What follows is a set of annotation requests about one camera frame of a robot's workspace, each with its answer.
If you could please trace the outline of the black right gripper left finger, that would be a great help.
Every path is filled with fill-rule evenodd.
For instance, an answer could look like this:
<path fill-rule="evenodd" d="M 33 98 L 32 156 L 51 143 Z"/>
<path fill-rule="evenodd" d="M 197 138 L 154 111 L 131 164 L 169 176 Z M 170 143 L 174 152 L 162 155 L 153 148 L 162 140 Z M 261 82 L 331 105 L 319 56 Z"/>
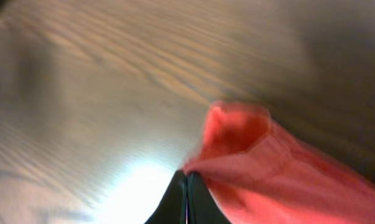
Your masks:
<path fill-rule="evenodd" d="M 173 175 L 163 197 L 145 224 L 187 223 L 187 177 L 182 170 Z"/>

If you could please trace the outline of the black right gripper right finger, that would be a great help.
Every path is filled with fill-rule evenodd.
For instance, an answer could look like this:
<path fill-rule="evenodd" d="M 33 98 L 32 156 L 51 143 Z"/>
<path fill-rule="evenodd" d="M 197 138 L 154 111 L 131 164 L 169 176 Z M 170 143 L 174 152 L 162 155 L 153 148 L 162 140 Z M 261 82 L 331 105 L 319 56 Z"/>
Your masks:
<path fill-rule="evenodd" d="M 231 224 L 197 172 L 191 173 L 187 179 L 187 204 L 188 224 Z"/>

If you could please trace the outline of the coral red t-shirt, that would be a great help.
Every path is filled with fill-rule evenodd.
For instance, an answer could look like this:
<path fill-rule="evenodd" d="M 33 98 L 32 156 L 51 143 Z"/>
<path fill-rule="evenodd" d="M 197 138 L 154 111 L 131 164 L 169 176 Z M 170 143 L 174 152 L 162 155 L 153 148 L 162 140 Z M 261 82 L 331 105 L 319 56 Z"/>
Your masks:
<path fill-rule="evenodd" d="M 375 223 L 375 185 L 260 106 L 212 104 L 183 171 L 202 176 L 232 223 Z"/>

